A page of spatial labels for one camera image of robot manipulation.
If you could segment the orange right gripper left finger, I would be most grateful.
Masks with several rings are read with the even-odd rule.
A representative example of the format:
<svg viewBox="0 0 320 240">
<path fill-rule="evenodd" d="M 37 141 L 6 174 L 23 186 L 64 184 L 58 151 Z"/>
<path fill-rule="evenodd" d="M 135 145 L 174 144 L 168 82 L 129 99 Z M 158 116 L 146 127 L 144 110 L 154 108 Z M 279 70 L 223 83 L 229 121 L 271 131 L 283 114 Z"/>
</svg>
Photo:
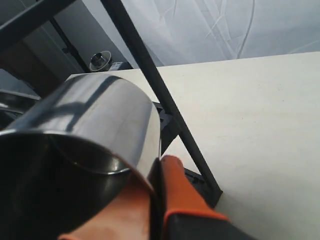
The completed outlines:
<svg viewBox="0 0 320 240">
<path fill-rule="evenodd" d="M 131 175 L 120 193 L 102 210 L 59 240 L 149 240 L 155 189 Z"/>
</svg>

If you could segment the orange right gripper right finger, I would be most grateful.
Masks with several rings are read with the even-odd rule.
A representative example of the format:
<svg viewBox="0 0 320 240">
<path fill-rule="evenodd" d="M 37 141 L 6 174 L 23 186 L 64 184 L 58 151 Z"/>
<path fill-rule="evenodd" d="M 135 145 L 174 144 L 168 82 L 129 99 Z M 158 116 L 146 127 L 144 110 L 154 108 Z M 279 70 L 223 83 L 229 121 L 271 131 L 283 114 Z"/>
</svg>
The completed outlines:
<svg viewBox="0 0 320 240">
<path fill-rule="evenodd" d="M 165 211 L 165 240 L 251 240 L 223 214 L 210 208 L 184 173 L 182 161 L 173 155 L 161 161 Z"/>
</svg>

